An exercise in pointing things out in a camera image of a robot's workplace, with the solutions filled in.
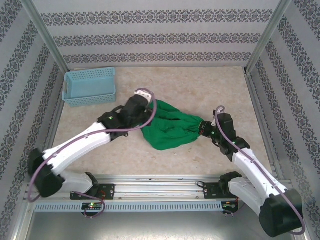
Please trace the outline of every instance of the beige floor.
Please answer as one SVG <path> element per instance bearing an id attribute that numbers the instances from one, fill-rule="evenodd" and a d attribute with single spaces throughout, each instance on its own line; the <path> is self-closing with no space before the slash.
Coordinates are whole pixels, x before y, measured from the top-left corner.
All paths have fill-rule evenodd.
<path id="1" fill-rule="evenodd" d="M 93 106 L 64 105 L 55 137 L 57 146 L 87 129 L 103 113 L 124 105 L 137 88 L 148 88 L 182 112 L 212 121 L 213 109 L 224 105 L 243 137 L 270 171 L 264 143 L 241 67 L 135 67 L 116 69 L 117 101 Z M 221 175 L 239 169 L 210 139 L 157 151 L 141 131 L 130 132 L 71 164 L 69 171 L 111 175 Z"/>

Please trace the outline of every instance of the perforated metal strip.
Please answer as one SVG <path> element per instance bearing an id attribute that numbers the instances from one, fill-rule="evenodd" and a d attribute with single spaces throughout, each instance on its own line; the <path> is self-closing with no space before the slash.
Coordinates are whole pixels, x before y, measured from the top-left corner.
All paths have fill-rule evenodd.
<path id="1" fill-rule="evenodd" d="M 81 212 L 82 203 L 38 203 L 35 212 Z M 222 211 L 220 201 L 187 202 L 106 202 L 105 212 L 209 212 Z"/>

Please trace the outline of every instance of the metal corner post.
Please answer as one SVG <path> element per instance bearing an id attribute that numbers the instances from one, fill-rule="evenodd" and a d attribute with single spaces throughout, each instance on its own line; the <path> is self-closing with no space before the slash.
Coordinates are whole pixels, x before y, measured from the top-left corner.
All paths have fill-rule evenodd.
<path id="1" fill-rule="evenodd" d="M 261 56 L 263 50 L 265 49 L 267 43 L 269 42 L 272 34 L 274 33 L 275 29 L 277 28 L 278 23 L 280 22 L 281 18 L 283 17 L 285 11 L 287 10 L 291 0 L 280 0 L 278 6 L 274 10 L 271 19 L 266 26 L 265 30 L 261 38 L 259 39 L 253 53 L 245 66 L 245 72 L 250 73 L 252 69 L 255 67 L 259 57 Z"/>
<path id="2" fill-rule="evenodd" d="M 31 18 L 33 24 L 37 28 L 40 36 L 42 37 L 44 43 L 48 47 L 50 53 L 52 54 L 54 60 L 58 64 L 59 68 L 63 73 L 69 72 L 68 65 L 62 56 L 61 52 L 59 51 L 53 37 L 51 36 L 45 22 L 43 21 L 40 13 L 38 12 L 35 3 L 33 0 L 21 0 L 21 3 L 26 10 L 27 14 Z"/>

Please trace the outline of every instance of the green cloth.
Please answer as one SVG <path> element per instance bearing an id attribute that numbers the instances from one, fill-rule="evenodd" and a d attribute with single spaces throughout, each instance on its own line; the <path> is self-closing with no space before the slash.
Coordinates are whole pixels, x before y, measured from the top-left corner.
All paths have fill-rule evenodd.
<path id="1" fill-rule="evenodd" d="M 157 100 L 157 110 L 151 126 L 142 129 L 144 138 L 157 150 L 177 148 L 199 137 L 198 116 L 188 115 L 175 107 Z"/>

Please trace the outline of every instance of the black mounting bracket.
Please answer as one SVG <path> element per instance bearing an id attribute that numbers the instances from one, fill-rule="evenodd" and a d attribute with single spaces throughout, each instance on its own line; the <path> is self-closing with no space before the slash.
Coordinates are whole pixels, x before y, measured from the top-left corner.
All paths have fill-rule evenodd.
<path id="1" fill-rule="evenodd" d="M 100 184 L 97 190 L 95 198 L 101 200 L 113 200 L 115 197 L 115 185 L 114 184 Z M 78 195 L 74 192 L 70 194 L 70 200 L 92 200 L 92 198 Z"/>

